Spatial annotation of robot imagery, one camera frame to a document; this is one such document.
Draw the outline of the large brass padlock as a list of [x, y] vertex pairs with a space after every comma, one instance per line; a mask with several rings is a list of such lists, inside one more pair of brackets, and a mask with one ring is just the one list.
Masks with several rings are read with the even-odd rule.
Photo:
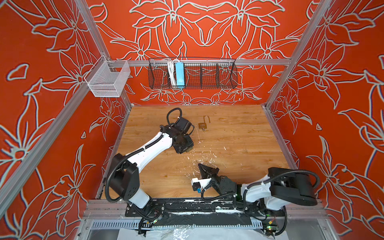
[[202, 123], [199, 123], [199, 129], [202, 130], [203, 132], [205, 132], [207, 130], [207, 122], [206, 122], [206, 118], [208, 119], [208, 122], [210, 123], [211, 120], [210, 120], [210, 117], [208, 115], [205, 115], [203, 116], [203, 122]]

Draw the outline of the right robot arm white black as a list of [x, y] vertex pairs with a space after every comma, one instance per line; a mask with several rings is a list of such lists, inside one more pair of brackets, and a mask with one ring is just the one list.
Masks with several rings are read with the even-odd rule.
[[230, 200], [246, 211], [252, 205], [259, 211], [279, 211], [288, 204], [315, 206], [315, 189], [320, 177], [308, 170], [271, 167], [268, 173], [250, 184], [237, 184], [219, 175], [218, 168], [198, 164], [202, 178], [191, 180], [192, 188], [205, 202]]

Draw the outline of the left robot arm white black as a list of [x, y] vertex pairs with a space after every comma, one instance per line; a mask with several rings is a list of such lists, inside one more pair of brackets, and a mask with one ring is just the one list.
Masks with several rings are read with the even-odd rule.
[[141, 210], [146, 208], [152, 198], [140, 188], [140, 173], [154, 158], [171, 147], [177, 154], [190, 151], [194, 142], [189, 130], [194, 127], [183, 118], [181, 108], [174, 108], [167, 114], [167, 125], [161, 125], [154, 138], [129, 154], [116, 154], [105, 181], [107, 201], [124, 201]]

